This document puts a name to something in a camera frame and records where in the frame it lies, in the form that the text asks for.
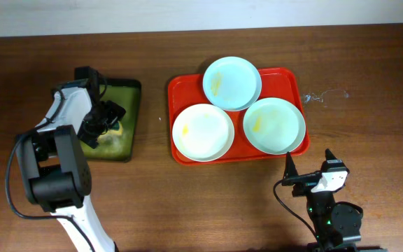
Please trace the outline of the yellow green sponge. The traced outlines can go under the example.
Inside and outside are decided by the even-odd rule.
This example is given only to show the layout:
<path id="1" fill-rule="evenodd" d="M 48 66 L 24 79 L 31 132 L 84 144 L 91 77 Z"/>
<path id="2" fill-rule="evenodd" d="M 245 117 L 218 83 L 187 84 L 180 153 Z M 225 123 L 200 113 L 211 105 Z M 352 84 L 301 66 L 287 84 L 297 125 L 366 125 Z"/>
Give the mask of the yellow green sponge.
<path id="1" fill-rule="evenodd" d="M 112 128 L 106 130 L 101 137 L 104 136 L 120 136 L 123 133 L 123 126 L 122 123 L 120 121 L 117 121 L 116 124 L 114 124 L 114 126 L 112 126 Z"/>

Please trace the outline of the pale green plate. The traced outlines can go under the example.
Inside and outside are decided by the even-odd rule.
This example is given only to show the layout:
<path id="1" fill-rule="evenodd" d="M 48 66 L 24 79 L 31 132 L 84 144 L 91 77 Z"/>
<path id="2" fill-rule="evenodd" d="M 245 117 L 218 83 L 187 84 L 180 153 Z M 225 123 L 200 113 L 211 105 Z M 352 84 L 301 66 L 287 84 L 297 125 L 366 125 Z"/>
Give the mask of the pale green plate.
<path id="1" fill-rule="evenodd" d="M 253 147 L 270 155 L 283 155 L 301 146 L 306 133 L 302 112 L 281 98 L 264 98 L 243 117 L 243 131 Z"/>

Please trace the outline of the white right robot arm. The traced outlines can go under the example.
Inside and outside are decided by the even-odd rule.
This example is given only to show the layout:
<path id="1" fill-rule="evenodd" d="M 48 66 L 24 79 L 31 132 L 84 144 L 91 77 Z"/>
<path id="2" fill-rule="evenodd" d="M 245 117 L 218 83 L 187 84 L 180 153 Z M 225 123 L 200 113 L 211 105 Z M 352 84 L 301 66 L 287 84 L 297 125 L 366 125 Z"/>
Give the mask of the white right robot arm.
<path id="1" fill-rule="evenodd" d="M 350 171 L 327 149 L 318 171 L 298 174 L 290 153 L 285 155 L 283 178 L 278 183 L 292 187 L 293 197 L 306 198 L 306 211 L 313 225 L 307 228 L 316 241 L 308 251 L 356 251 L 361 240 L 363 210 L 350 202 L 337 202 L 334 194 L 344 188 Z"/>

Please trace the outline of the white plate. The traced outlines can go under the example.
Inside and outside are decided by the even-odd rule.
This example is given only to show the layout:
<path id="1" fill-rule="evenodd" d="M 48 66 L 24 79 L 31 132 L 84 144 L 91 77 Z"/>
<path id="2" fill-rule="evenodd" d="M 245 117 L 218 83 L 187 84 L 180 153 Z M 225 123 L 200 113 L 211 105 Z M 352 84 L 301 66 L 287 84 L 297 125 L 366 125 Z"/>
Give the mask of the white plate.
<path id="1" fill-rule="evenodd" d="M 232 119 L 224 110 L 211 104 L 195 104 L 178 114 L 171 135 L 183 156 L 196 162 L 210 162 L 232 147 L 235 132 Z"/>

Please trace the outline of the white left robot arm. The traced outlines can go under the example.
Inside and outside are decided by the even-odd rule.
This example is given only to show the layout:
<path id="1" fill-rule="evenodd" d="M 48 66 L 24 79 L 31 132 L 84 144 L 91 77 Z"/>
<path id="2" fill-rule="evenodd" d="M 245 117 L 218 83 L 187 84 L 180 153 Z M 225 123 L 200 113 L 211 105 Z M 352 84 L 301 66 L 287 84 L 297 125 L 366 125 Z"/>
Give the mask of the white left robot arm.
<path id="1" fill-rule="evenodd" d="M 90 66 L 52 90 L 42 121 L 17 136 L 10 160 L 17 160 L 27 199 L 59 221 L 78 251 L 117 251 L 90 198 L 92 177 L 82 144 L 96 148 L 103 135 L 122 134 L 126 110 L 102 97 L 108 81 Z"/>

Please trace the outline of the light blue plate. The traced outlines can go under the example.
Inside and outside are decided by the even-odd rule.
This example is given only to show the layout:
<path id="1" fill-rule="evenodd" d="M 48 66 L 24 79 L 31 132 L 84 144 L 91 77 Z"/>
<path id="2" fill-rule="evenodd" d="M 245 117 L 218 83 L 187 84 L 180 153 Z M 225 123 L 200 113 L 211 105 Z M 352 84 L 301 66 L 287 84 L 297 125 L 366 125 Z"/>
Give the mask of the light blue plate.
<path id="1" fill-rule="evenodd" d="M 242 111 L 257 101 L 262 91 L 262 79 L 248 60 L 222 57 L 208 66 L 202 87 L 212 105 L 226 111 Z"/>

